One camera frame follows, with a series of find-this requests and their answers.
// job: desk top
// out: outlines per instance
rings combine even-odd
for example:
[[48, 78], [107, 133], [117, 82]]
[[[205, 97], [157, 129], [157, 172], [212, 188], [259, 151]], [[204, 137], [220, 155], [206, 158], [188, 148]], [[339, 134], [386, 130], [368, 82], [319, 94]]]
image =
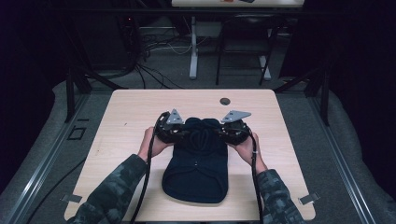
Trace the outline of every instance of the desk top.
[[[219, 100], [226, 97], [229, 105]], [[221, 120], [230, 110], [250, 112], [244, 122], [260, 137], [264, 161], [274, 168], [290, 190], [305, 220], [315, 217], [312, 204], [301, 205], [298, 198], [308, 195], [288, 130], [276, 96], [270, 90], [122, 90], [114, 91], [93, 140], [92, 148], [74, 190], [80, 203], [69, 203], [64, 217], [69, 219], [89, 194], [121, 162], [137, 153], [147, 127], [153, 126], [164, 111], [177, 109], [183, 120], [190, 117]], [[136, 221], [250, 221], [259, 212], [250, 167], [229, 147], [229, 190], [221, 203], [187, 203], [163, 192], [163, 172], [172, 158], [167, 148], [152, 159], [145, 199]], [[143, 186], [138, 185], [124, 220], [130, 220]]]
[[172, 0], [173, 7], [302, 7], [304, 0], [255, 0], [247, 3], [240, 0]]

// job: wooden tabletop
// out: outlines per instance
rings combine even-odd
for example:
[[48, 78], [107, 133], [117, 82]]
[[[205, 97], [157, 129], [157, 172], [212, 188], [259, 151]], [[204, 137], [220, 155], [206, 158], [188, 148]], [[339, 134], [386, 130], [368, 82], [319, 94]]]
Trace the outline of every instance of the wooden tabletop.
[[[230, 99], [222, 105], [221, 98]], [[114, 91], [92, 148], [74, 190], [80, 203], [69, 203], [65, 219], [72, 217], [89, 194], [121, 162], [137, 153], [144, 131], [162, 112], [175, 108], [183, 120], [190, 117], [221, 120], [230, 110], [250, 112], [243, 121], [260, 137], [264, 161], [276, 169], [288, 186], [291, 198], [305, 220], [315, 217], [311, 203], [298, 198], [308, 195], [288, 130], [276, 96], [270, 90], [121, 90]], [[163, 192], [163, 172], [172, 158], [167, 148], [152, 159], [145, 199], [136, 221], [248, 221], [259, 220], [250, 167], [229, 147], [229, 190], [221, 203], [187, 203]], [[124, 220], [130, 220], [140, 196], [143, 179], [136, 189]]]
[[302, 7], [304, 0], [172, 0], [173, 7]]

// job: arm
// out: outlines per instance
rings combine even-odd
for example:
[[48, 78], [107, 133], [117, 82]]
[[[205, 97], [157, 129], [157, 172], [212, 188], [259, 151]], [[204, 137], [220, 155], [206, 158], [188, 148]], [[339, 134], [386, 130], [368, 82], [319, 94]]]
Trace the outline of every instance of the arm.
[[[145, 131], [137, 155], [131, 155], [108, 175], [67, 223], [99, 223], [101, 221], [120, 223], [122, 221], [134, 196], [134, 191], [145, 174], [152, 132], [152, 127]], [[169, 146], [171, 145], [163, 143], [155, 136], [152, 157]]]
[[[257, 145], [256, 174], [259, 182], [260, 194], [264, 200], [264, 223], [305, 223], [297, 207], [290, 198], [290, 193], [276, 170], [269, 170], [265, 165], [260, 151], [259, 137], [253, 133]], [[253, 141], [248, 138], [245, 142], [233, 146], [239, 156], [252, 165]]]

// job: forearm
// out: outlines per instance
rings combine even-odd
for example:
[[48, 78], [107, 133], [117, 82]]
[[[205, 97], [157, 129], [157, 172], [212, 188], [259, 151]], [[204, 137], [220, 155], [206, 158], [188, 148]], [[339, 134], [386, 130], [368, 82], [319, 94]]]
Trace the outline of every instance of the forearm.
[[257, 178], [264, 200], [265, 223], [305, 223], [276, 170], [261, 172]]
[[129, 157], [102, 181], [68, 223], [121, 222], [145, 170], [140, 157]]

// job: folded black garment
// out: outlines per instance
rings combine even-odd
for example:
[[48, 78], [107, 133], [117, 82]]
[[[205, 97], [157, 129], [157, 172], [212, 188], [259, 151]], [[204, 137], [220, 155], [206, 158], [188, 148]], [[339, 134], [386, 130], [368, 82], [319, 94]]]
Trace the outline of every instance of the folded black garment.
[[163, 174], [163, 191], [181, 201], [220, 203], [228, 191], [228, 150], [214, 132], [216, 119], [189, 118], [189, 134], [174, 146]]

